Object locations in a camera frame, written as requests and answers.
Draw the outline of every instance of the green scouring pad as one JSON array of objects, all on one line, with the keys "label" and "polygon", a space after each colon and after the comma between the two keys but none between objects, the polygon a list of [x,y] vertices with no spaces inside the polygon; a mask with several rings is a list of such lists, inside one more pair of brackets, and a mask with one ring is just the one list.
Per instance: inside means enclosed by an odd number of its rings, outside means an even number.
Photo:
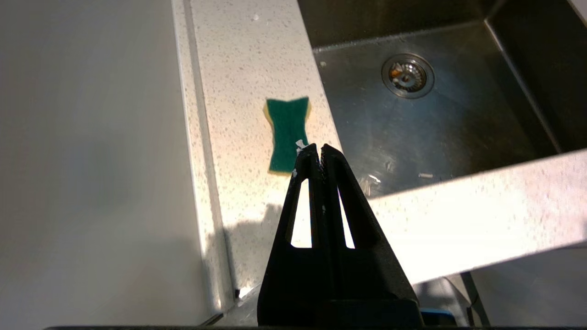
[{"label": "green scouring pad", "polygon": [[267,99],[264,112],[273,127],[274,148],[269,171],[291,173],[298,150],[308,145],[305,124],[310,101],[307,97],[293,101]]}]

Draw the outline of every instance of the sink drain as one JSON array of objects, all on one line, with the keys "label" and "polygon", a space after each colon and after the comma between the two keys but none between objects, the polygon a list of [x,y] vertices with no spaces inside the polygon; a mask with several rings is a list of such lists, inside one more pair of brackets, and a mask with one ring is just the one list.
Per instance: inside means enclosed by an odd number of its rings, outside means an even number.
[{"label": "sink drain", "polygon": [[389,90],[407,99],[428,94],[434,85],[434,72],[430,64],[412,54],[398,54],[388,59],[383,65],[381,76]]}]

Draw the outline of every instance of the stainless steel sink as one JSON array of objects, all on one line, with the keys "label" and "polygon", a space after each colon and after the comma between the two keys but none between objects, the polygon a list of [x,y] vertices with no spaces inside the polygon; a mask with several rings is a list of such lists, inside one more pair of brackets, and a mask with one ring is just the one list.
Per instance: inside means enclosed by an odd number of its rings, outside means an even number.
[{"label": "stainless steel sink", "polygon": [[587,29],[564,0],[299,0],[369,197],[587,147]]}]

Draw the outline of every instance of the drain strainer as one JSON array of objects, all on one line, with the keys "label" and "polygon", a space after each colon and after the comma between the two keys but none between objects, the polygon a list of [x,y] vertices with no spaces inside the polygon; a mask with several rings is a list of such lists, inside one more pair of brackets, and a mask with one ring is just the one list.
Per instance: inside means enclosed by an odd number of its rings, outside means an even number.
[{"label": "drain strainer", "polygon": [[412,54],[398,54],[388,59],[383,65],[381,76],[389,90],[407,99],[428,94],[434,85],[434,72],[430,64]]}]

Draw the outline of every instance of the white speckled countertop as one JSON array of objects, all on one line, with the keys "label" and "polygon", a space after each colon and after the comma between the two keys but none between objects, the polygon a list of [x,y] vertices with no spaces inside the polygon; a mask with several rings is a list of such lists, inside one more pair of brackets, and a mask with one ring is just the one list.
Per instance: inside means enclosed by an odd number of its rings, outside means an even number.
[{"label": "white speckled countertop", "polygon": [[[340,145],[296,0],[175,0],[174,17],[198,226],[222,310],[233,289],[261,283],[288,186],[268,173],[265,98],[309,96],[309,141]],[[587,151],[370,204],[409,280],[430,280],[585,240]]]}]

